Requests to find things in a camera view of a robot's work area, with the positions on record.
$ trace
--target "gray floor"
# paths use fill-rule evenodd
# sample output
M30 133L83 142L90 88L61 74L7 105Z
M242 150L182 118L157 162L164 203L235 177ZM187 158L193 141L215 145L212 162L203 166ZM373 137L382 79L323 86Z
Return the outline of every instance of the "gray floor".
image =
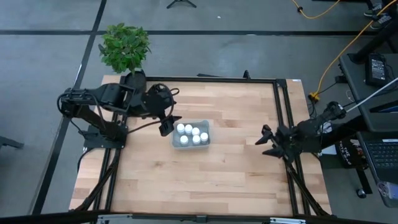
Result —
M125 22L146 30L360 30L368 22L364 4L341 3L318 20L308 21L286 1L192 0L192 9L172 0L108 0L99 29ZM328 8L331 2L298 0L309 15ZM100 0L62 1L0 0L0 29L91 30ZM314 91L321 74L353 37L241 36L241 35L152 35L152 54L144 63L148 76L195 76L197 73L241 77L299 78L306 93ZM348 52L361 48L369 37L360 38ZM25 143L22 150L0 151L0 217L25 215L61 115L55 100L73 85L88 36L0 35L0 135ZM112 70L100 62L97 36L88 61L82 88L95 88ZM382 46L378 52L390 53ZM336 65L325 78L324 87L340 74ZM347 85L324 93L318 110L331 100L342 104ZM83 122L77 122L82 128ZM76 162L83 139L74 127L68 129L43 212L67 211L76 178ZM355 171L324 170L333 214L357 220L394 223L396 210L385 207L379 194L361 200ZM177 223L135 221L136 223Z

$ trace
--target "wooden table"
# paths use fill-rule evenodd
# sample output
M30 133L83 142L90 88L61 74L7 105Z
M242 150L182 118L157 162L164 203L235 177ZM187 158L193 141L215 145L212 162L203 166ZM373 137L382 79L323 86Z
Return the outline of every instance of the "wooden table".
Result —
M103 83L119 83L106 75ZM255 146L263 124L278 125L271 84L164 82L179 88L174 115L181 122L207 119L211 146L207 150L177 151L170 136L161 137L158 126L127 137L121 152L111 210L124 213L291 216L284 162L262 156L271 145ZM294 121L308 119L300 80L287 80ZM281 104L287 122L282 90ZM111 113L104 113L107 120ZM129 118L130 129L149 122ZM82 203L100 175L104 149L95 149L81 162L70 208ZM309 191L327 212L328 196L319 161L302 154ZM107 186L100 208L104 207ZM298 207L302 201L296 187Z

